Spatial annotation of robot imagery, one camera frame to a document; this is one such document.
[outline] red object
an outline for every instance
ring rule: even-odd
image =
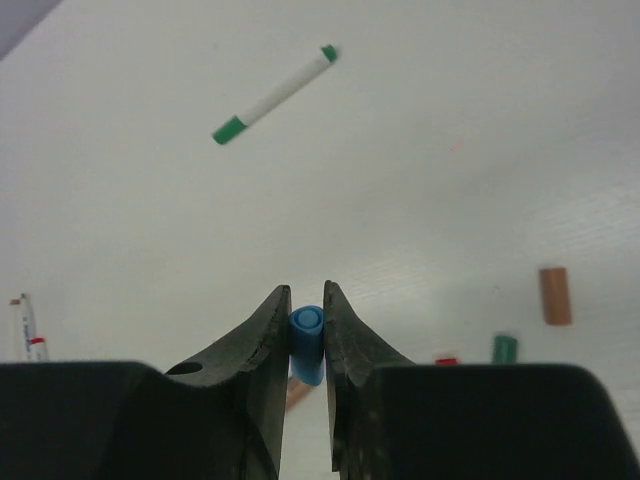
[[[456,357],[436,358],[436,365],[458,365]]]

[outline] blue cylinder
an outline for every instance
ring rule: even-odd
[[[322,309],[308,305],[289,315],[291,372],[301,382],[320,385],[324,376],[324,316]]]

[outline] white marker with green cap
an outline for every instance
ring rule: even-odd
[[[313,61],[274,88],[269,95],[257,102],[249,110],[241,115],[231,117],[227,123],[213,132],[213,139],[220,145],[224,145],[324,72],[337,58],[338,54],[333,46],[327,45],[320,48],[320,52]]]

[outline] white surface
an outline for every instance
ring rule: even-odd
[[[489,361],[509,330],[590,368],[640,445],[639,24],[634,0],[66,0],[0,63],[1,298],[32,294],[54,359],[168,368],[331,278],[416,361]],[[335,66],[211,140],[328,42]],[[554,264],[570,328],[542,320]],[[283,478],[328,475],[313,395]]]
[[[258,100],[255,105],[241,115],[238,115],[238,118],[247,127],[253,125],[330,66],[331,62],[324,55],[324,52],[319,49],[319,53],[316,54],[311,62],[291,74],[282,83],[279,83],[264,98]]]

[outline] brown block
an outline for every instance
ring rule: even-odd
[[[545,321],[549,325],[571,325],[571,301],[567,269],[540,270],[540,286],[544,302]]]

